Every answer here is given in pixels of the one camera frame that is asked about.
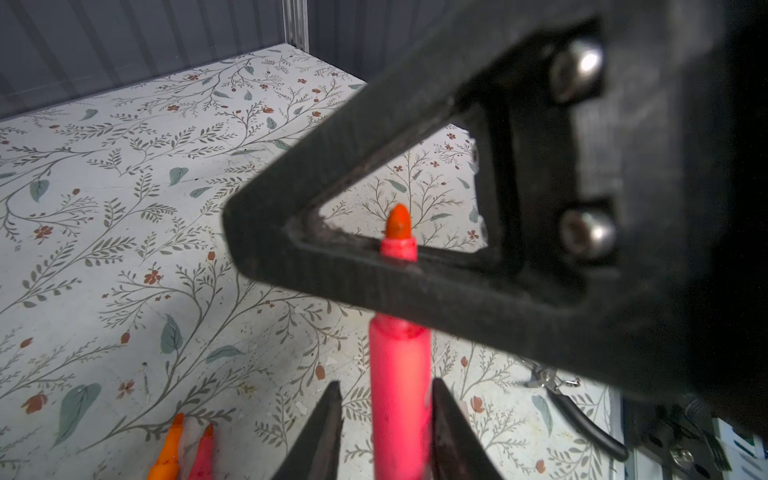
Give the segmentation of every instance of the marker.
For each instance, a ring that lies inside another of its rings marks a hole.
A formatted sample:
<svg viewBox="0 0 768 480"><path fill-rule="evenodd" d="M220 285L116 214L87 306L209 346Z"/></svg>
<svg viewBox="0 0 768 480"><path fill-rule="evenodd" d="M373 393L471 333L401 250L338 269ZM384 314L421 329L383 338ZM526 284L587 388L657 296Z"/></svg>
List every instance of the marker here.
<svg viewBox="0 0 768 480"><path fill-rule="evenodd" d="M203 438L197 444L197 455L192 464L192 471L187 480L213 480L210 457L214 453L214 424L209 423L203 433Z"/></svg>
<svg viewBox="0 0 768 480"><path fill-rule="evenodd" d="M165 445L157 457L154 467L150 468L147 480L175 480L179 474L179 440L184 430L184 414L174 417L174 422L168 429Z"/></svg>
<svg viewBox="0 0 768 480"><path fill-rule="evenodd" d="M404 205L389 214L381 254L416 261L416 238ZM376 480L430 478L432 333L377 313L369 328L369 348Z"/></svg>

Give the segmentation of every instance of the floral patterned surface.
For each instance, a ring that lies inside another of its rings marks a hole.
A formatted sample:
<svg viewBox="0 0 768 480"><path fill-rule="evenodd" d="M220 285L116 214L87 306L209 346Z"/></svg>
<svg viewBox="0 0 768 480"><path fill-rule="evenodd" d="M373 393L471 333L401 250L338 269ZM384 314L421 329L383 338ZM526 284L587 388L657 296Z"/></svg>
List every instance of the floral patterned surface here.
<svg viewBox="0 0 768 480"><path fill-rule="evenodd" d="M249 282L219 221L228 195L363 86L279 45L0 123L0 478L145 478L178 412L183 478L208 422L216 478L269 478L332 379L339 477L371 476L372 314ZM402 202L420 243L476 250L471 152L449 125L326 221L378 236ZM514 356L434 337L434 374L506 478L607 478ZM604 386L568 392L607 425Z"/></svg>

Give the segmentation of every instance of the pink marker barrel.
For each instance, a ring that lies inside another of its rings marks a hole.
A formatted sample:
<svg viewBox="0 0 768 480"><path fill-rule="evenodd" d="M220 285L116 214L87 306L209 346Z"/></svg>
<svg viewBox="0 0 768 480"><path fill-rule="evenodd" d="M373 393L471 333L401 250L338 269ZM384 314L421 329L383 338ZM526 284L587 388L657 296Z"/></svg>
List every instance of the pink marker barrel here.
<svg viewBox="0 0 768 480"><path fill-rule="evenodd" d="M197 456L187 480L214 480L211 457L214 455L214 426L208 424L197 445Z"/></svg>
<svg viewBox="0 0 768 480"><path fill-rule="evenodd" d="M387 222L390 223L396 207ZM416 240L382 240L382 255L416 260ZM381 313L369 328L373 466L376 480L426 480L432 443L432 333Z"/></svg>

